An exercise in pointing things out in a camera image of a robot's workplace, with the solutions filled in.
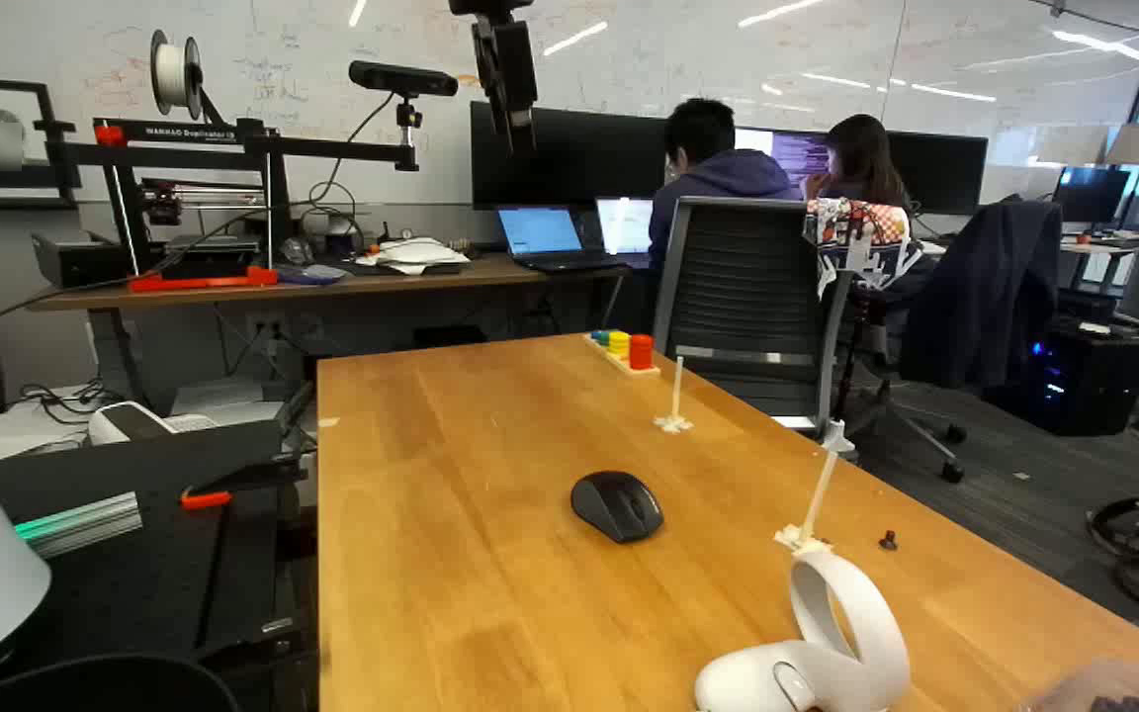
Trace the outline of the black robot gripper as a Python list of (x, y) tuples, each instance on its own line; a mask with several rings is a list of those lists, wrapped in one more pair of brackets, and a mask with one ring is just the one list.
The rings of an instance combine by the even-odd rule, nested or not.
[(535, 0), (447, 0), (456, 16), (469, 16), (477, 82), (511, 149), (535, 147), (538, 79), (530, 28), (518, 20), (518, 10), (530, 3)]

